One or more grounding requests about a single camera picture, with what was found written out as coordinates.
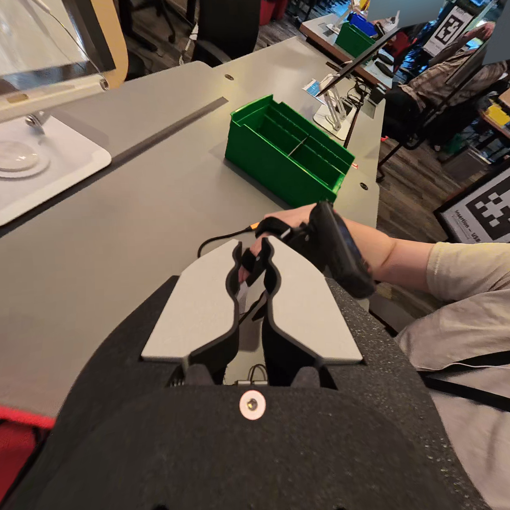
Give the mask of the person's right forearm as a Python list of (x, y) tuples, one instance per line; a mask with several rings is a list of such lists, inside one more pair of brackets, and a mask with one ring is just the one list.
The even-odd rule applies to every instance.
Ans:
[(375, 281), (428, 293), (427, 268), (435, 244), (391, 238), (353, 220), (346, 227)]

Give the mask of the framed checkered marker poster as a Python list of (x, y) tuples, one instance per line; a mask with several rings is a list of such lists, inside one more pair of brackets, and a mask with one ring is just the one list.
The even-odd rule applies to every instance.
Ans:
[(509, 167), (481, 177), (433, 212), (452, 243), (509, 243)]

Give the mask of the white monitor stand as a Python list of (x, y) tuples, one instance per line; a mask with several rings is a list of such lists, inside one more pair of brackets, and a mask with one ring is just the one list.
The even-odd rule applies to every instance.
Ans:
[(50, 159), (27, 178), (1, 178), (1, 226), (78, 184), (112, 160), (54, 111), (109, 90), (113, 58), (91, 1), (1, 1), (1, 141)]

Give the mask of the person's beige shirt torso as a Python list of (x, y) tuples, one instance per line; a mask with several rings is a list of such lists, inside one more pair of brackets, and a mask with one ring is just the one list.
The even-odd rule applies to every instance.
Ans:
[[(445, 305), (396, 338), (417, 369), (509, 398), (509, 245), (437, 243), (426, 268), (430, 294)], [(509, 412), (430, 390), (464, 470), (492, 509), (509, 509)]]

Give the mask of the clear round disc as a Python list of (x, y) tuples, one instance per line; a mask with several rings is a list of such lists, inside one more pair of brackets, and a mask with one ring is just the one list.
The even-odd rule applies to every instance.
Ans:
[(28, 179), (48, 169), (50, 159), (28, 144), (1, 141), (1, 178), (7, 180)]

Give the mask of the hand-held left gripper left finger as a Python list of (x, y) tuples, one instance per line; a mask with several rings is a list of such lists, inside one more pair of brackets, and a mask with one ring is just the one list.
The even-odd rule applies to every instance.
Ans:
[(144, 362), (203, 365), (216, 385), (239, 351), (237, 294), (242, 243), (233, 239), (196, 259), (176, 284), (141, 352)]

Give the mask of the tan curved wooden panel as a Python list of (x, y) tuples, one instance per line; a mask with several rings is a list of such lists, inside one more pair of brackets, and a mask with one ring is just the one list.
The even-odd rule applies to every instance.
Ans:
[(105, 41), (114, 62), (114, 70), (104, 76), (109, 90), (119, 88), (125, 81), (129, 69), (129, 55), (121, 29), (115, 1), (91, 1)]

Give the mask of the blue plastic bin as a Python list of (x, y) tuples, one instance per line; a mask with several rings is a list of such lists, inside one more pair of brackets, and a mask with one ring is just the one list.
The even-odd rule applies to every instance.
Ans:
[(361, 32), (363, 32), (365, 35), (367, 35), (368, 37), (376, 37), (378, 36), (378, 32), (376, 30), (376, 28), (374, 27), (374, 25), (367, 21), (363, 16), (361, 16), (360, 14), (357, 14), (355, 12), (351, 12), (348, 16), (347, 16), (347, 21), (354, 27), (356, 27), (357, 29), (359, 29)]

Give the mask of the wooden edged table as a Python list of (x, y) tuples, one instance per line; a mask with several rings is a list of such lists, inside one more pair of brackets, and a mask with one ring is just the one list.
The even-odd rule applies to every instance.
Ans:
[[(336, 62), (337, 66), (354, 59), (354, 56), (335, 43), (338, 36), (335, 25), (339, 20), (343, 21), (341, 16), (332, 13), (303, 22), (300, 26), (300, 32), (305, 35), (306, 42), (325, 54), (331, 61)], [(370, 85), (380, 85), (386, 90), (391, 90), (393, 79), (386, 76), (375, 65), (379, 61), (379, 58), (375, 61), (366, 60), (352, 73)]]

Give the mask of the black office chair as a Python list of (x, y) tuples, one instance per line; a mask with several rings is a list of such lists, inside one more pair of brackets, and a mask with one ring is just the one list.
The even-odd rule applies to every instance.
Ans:
[(217, 67), (253, 53), (260, 1), (199, 1), (197, 39), (191, 61)]

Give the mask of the person's right hand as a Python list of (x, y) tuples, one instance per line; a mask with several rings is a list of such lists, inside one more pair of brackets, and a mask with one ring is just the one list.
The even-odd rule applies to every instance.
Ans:
[(258, 225), (258, 232), (281, 235), (289, 229), (298, 228), (302, 224), (308, 224), (309, 215), (316, 205), (317, 203), (312, 203), (294, 209), (266, 214)]

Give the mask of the red plastic bin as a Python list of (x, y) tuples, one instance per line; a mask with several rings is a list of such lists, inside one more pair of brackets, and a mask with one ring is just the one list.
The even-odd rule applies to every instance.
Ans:
[(56, 419), (1, 405), (1, 507), (44, 447)]

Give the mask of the standing checkered marker sign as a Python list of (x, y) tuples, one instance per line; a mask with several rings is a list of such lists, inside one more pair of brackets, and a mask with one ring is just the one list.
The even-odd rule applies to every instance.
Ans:
[(431, 57), (436, 56), (463, 33), (464, 28), (472, 19), (473, 15), (470, 12), (454, 5), (423, 45), (423, 51)]

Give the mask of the small green plastic bin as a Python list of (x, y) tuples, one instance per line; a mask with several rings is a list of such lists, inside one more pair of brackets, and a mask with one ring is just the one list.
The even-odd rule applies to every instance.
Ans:
[(341, 48), (345, 54), (354, 58), (359, 57), (368, 48), (372, 47), (374, 43), (375, 39), (373, 37), (369, 37), (350, 22), (341, 24), (339, 34), (335, 40), (336, 46)]

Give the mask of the black screen on white stand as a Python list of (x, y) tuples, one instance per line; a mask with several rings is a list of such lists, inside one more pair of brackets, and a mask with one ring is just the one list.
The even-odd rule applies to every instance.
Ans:
[(361, 107), (366, 101), (373, 103), (369, 99), (369, 94), (374, 87), (369, 88), (369, 85), (363, 83), (359, 85), (357, 95), (350, 96), (349, 92), (341, 94), (338, 91), (338, 84), (347, 78), (352, 78), (353, 73), (363, 63), (371, 60), (379, 52), (379, 49), (386, 45), (398, 32), (398, 27), (395, 27), (387, 34), (376, 40), (369, 48), (364, 50), (359, 56), (350, 59), (343, 63), (339, 69), (335, 69), (333, 73), (328, 74), (324, 79), (317, 81), (317, 92), (315, 99), (320, 101), (327, 107), (327, 110), (318, 111), (319, 117), (314, 117), (314, 120), (321, 127), (326, 129), (334, 137), (347, 144), (347, 138), (354, 128), (355, 117), (359, 113)]

